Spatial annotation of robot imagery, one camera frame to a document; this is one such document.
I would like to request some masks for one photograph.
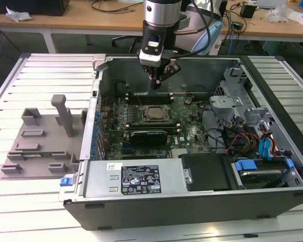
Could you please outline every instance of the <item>floor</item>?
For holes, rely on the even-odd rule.
[[[31,53],[47,53],[43,37],[36,33],[8,33],[8,37],[22,51]],[[117,47],[111,47],[111,39],[115,36],[91,35],[92,45],[85,43],[84,35],[56,34],[55,40],[60,53],[128,53],[133,39],[120,40]],[[229,42],[219,51],[220,55],[227,55]],[[252,41],[239,41],[233,55],[265,55],[263,52],[264,43]],[[277,43],[272,42],[265,45],[266,52],[272,55],[281,55],[299,73],[303,72],[303,46],[298,43]],[[13,60],[17,60],[19,52],[13,45],[0,34],[0,86],[13,67]]]

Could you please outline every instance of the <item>gray plastic part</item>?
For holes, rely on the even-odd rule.
[[[66,174],[77,172],[77,165],[71,164],[72,154],[75,157],[80,157],[81,144],[83,139],[84,128],[80,115],[73,115],[74,136],[68,138],[65,134],[63,126],[59,126],[56,122],[56,115],[42,115],[41,118],[36,118],[38,126],[22,125],[11,152],[8,153],[4,165],[18,164],[22,167],[20,173],[4,173],[0,172],[1,178],[20,178],[20,179],[47,179],[61,178]],[[35,129],[45,130],[43,137],[22,137],[21,134],[25,131],[33,131]],[[39,151],[16,151],[14,148],[17,144],[39,144]],[[48,169],[48,164],[51,162],[63,162],[67,167],[61,172],[51,172]]]
[[[24,124],[27,126],[37,126],[37,119],[41,117],[37,108],[26,108],[21,115]]]
[[[55,160],[66,160],[66,159],[70,159],[70,157],[71,155],[67,151],[64,151],[63,153],[60,154],[52,154],[52,158],[54,158]]]
[[[55,118],[56,118],[56,122],[57,122],[58,125],[60,125],[60,126],[63,125],[61,117],[56,116]]]
[[[21,136],[23,138],[26,138],[26,137],[43,137],[43,136],[45,136],[45,131],[44,130],[24,130],[21,133]]]
[[[22,151],[38,151],[40,150],[40,145],[37,144],[17,144],[15,146],[15,150],[22,150]]]
[[[1,171],[3,173],[20,173],[22,170],[22,167],[18,164],[12,164],[12,165],[3,165],[1,167]]]
[[[67,166],[63,162],[50,162],[48,164],[48,169],[51,171],[51,173],[66,172]]]
[[[74,136],[74,130],[72,127],[72,115],[70,110],[65,107],[66,97],[63,94],[54,94],[50,103],[57,109],[59,112],[61,121],[65,128],[66,134],[68,137]]]
[[[22,156],[22,154],[10,154],[8,153],[7,158],[9,160],[25,160],[25,158]]]
[[[79,161],[78,159],[76,159],[76,157],[75,157],[74,154],[71,156],[71,161],[70,161],[70,163],[71,163],[71,166],[73,167],[73,169],[74,169],[75,171],[78,171],[78,170],[79,170],[80,161]]]

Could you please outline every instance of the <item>electronic device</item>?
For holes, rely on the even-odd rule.
[[[6,6],[16,12],[62,16],[70,0],[0,0],[0,14],[7,12]]]
[[[257,5],[243,4],[241,6],[240,15],[244,18],[251,19],[256,11]]]
[[[84,229],[271,218],[303,203],[303,135],[267,84],[293,78],[279,77],[283,61],[176,61],[153,90],[136,56],[94,58],[78,172],[59,195]]]

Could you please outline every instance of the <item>blue tab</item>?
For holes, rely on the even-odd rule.
[[[266,139],[265,146],[264,146],[264,153],[263,156],[267,158],[268,160],[271,160],[272,158],[269,156],[269,147],[271,146],[271,141],[269,139]]]
[[[254,160],[238,160],[236,163],[236,168],[240,170],[257,170],[257,166]]]
[[[72,178],[71,177],[63,177],[61,178],[61,181],[60,181],[60,186],[61,187],[69,187],[69,186],[72,186]]]
[[[288,165],[288,168],[294,167],[294,163],[291,159],[286,159],[286,164]]]
[[[259,141],[259,147],[258,147],[258,151],[259,151],[259,154],[260,155],[262,155],[263,154],[263,152],[264,152],[264,139],[261,139],[260,141]]]

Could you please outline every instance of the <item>wooden desk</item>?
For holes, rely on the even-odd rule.
[[[49,53],[56,53],[54,43],[54,33],[67,34],[90,34],[101,35],[142,35],[143,4],[131,7],[135,12],[124,14],[107,14],[91,8],[87,0],[70,0],[70,4],[61,17],[33,15],[33,19],[16,23],[5,15],[0,15],[0,29],[8,32],[35,32],[44,36]],[[229,0],[227,9],[238,0]],[[303,12],[298,2],[287,3],[289,8]],[[101,8],[114,10],[129,6],[131,3],[119,3],[117,0],[103,2]],[[254,17],[246,19],[247,29],[241,34],[239,39],[262,40],[262,41],[284,41],[303,42],[303,26],[295,21],[288,23],[269,23],[266,19],[267,10],[257,10]],[[232,14],[232,19],[243,22],[237,15]],[[218,42],[227,33],[227,28],[223,27]]]
[[[142,31],[143,4],[138,4],[130,9],[131,13],[108,14],[91,8],[91,2],[86,0],[71,0],[69,7],[62,17],[49,16],[44,26],[46,28],[66,29],[104,29],[104,30],[137,30]],[[101,3],[103,10],[123,8],[133,3],[119,3],[116,1]]]
[[[229,1],[227,9],[230,9],[231,5],[238,3],[239,1]],[[302,12],[303,9],[299,6],[299,2],[288,2],[287,6],[297,12]],[[235,8],[232,10],[240,14],[241,8]],[[292,38],[303,38],[303,25],[289,20],[288,23],[270,23],[266,17],[267,10],[258,9],[255,11],[254,16],[251,19],[246,19],[247,28],[242,35],[246,36],[266,36],[266,37],[292,37]],[[234,21],[244,23],[243,19],[238,17],[236,14],[231,14],[231,18]],[[227,19],[224,18],[225,27],[222,33],[227,33]]]

